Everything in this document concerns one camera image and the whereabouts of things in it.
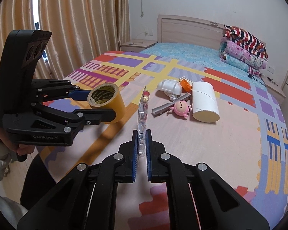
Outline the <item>person's left hand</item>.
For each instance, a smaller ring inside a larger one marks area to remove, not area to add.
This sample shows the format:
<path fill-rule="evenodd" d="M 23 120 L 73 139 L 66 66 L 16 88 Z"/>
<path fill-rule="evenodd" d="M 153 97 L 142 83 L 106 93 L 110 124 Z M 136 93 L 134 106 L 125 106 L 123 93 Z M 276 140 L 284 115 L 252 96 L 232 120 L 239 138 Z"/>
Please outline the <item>person's left hand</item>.
<path fill-rule="evenodd" d="M 3 143 L 8 149 L 20 156 L 32 154 L 35 150 L 35 146 L 12 142 L 3 128 L 0 128 L 0 143 Z"/>

